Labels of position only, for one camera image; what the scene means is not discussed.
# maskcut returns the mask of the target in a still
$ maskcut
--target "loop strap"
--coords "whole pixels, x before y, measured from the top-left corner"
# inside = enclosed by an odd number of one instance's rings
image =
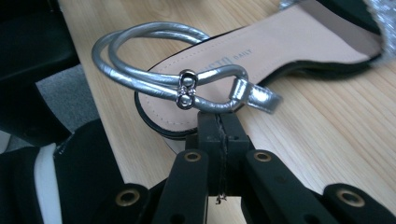
[[[150,96],[174,101],[181,109],[194,107],[207,113],[227,113],[243,104],[273,113],[282,101],[279,95],[269,89],[249,83],[246,70],[236,64],[199,74],[184,70],[179,75],[152,73],[135,68],[123,62],[117,55],[120,46],[134,37],[175,39],[190,44],[198,44],[209,38],[202,31],[174,22],[144,23],[101,37],[92,49],[93,62],[102,73],[123,86]],[[112,65],[101,57],[101,52],[106,46]],[[231,76],[234,76],[235,80],[228,102],[215,103],[195,94],[199,92],[198,86]]]

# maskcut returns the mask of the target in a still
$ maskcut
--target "wooden table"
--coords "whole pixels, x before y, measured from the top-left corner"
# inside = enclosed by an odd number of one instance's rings
[[[125,182],[154,186],[175,153],[139,117],[134,93],[93,65],[95,41],[148,21],[187,23],[210,35],[277,11],[277,1],[60,0],[78,56]],[[175,41],[134,40],[120,55],[148,69],[185,48]],[[275,152],[310,189],[334,182],[365,190],[396,213],[396,63],[342,81],[284,77],[270,86],[285,101],[274,115],[244,107],[237,115],[256,148]],[[214,205],[208,223],[243,223],[238,199]]]

